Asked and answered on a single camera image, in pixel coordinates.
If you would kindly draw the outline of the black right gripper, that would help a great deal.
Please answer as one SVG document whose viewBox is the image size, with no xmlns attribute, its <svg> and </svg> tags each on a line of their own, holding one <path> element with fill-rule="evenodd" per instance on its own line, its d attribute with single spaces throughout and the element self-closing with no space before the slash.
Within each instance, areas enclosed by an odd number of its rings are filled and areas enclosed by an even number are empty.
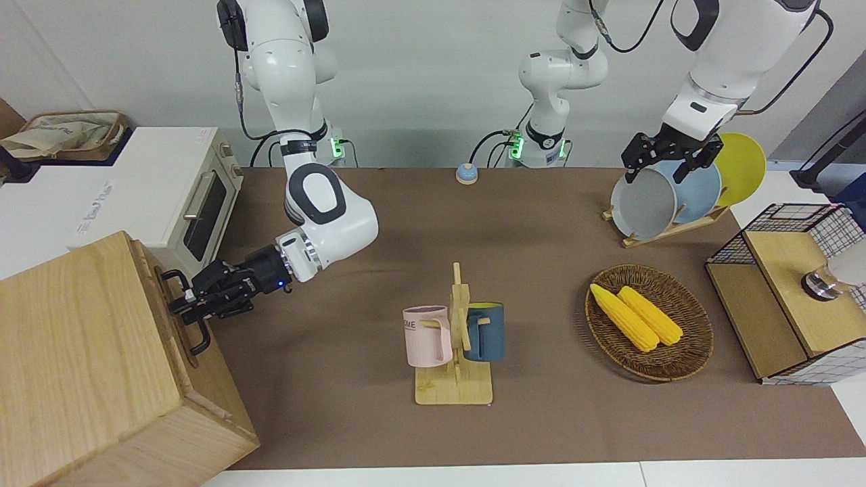
<svg viewBox="0 0 866 487">
<path fill-rule="evenodd" d="M 169 310 L 184 324 L 250 312 L 254 309 L 254 297 L 269 295 L 292 282 L 283 256 L 275 246 L 264 246 L 240 263 L 211 262 L 191 280 L 183 273 L 177 278 L 182 296 L 169 304 Z"/>
</svg>

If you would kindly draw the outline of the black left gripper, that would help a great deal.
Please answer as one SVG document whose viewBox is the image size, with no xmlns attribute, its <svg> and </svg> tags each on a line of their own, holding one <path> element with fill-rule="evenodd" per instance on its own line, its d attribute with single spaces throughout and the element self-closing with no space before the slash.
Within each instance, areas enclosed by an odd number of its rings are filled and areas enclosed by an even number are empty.
<svg viewBox="0 0 866 487">
<path fill-rule="evenodd" d="M 637 178 L 649 154 L 651 163 L 682 160 L 673 175 L 675 182 L 681 184 L 694 170 L 711 166 L 722 148 L 720 135 L 713 135 L 708 141 L 694 139 L 677 129 L 660 129 L 650 138 L 647 135 L 634 135 L 622 151 L 626 182 L 631 184 Z"/>
</svg>

